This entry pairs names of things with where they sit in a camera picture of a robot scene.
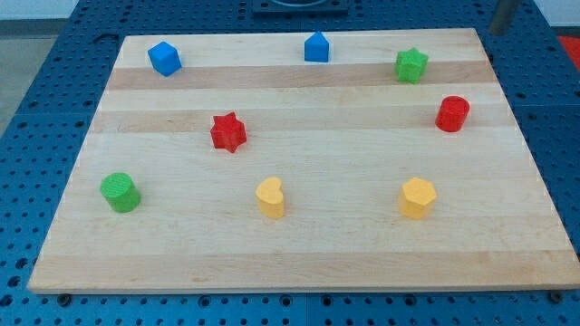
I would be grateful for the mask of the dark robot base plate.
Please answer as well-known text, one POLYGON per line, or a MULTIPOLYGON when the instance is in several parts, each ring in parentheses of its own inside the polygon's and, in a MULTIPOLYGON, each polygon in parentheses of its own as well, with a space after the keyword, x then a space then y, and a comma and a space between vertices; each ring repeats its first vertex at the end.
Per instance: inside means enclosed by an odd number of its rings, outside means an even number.
POLYGON ((350 0, 251 0, 253 15, 347 14, 350 0))

